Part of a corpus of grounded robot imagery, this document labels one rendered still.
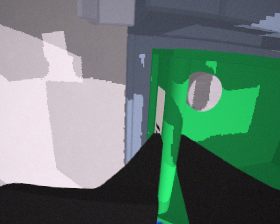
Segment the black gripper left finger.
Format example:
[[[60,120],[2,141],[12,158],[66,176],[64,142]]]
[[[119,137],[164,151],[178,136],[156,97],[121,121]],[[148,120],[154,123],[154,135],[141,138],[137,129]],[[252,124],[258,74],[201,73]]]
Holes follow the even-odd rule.
[[[157,224],[163,141],[153,133],[97,188],[0,186],[0,224]]]

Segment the grey metal bin shelf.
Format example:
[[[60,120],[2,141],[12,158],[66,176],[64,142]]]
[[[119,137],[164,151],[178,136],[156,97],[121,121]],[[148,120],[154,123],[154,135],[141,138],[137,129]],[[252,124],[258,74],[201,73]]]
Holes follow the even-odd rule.
[[[125,164],[147,140],[153,48],[280,58],[280,0],[77,0],[77,15],[127,26]]]

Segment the green bin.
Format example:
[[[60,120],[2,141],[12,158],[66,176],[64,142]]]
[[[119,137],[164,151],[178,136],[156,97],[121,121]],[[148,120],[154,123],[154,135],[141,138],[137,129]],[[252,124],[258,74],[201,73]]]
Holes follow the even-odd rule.
[[[220,100],[206,112],[186,104],[195,72],[222,84]],[[157,220],[164,224],[189,224],[176,171],[181,133],[280,190],[280,59],[153,48],[147,140],[153,133],[163,141]]]

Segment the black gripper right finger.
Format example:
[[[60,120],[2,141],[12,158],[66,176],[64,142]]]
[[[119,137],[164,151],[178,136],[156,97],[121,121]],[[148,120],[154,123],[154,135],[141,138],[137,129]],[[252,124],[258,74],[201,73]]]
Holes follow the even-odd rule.
[[[176,169],[189,224],[280,224],[280,190],[184,134]]]

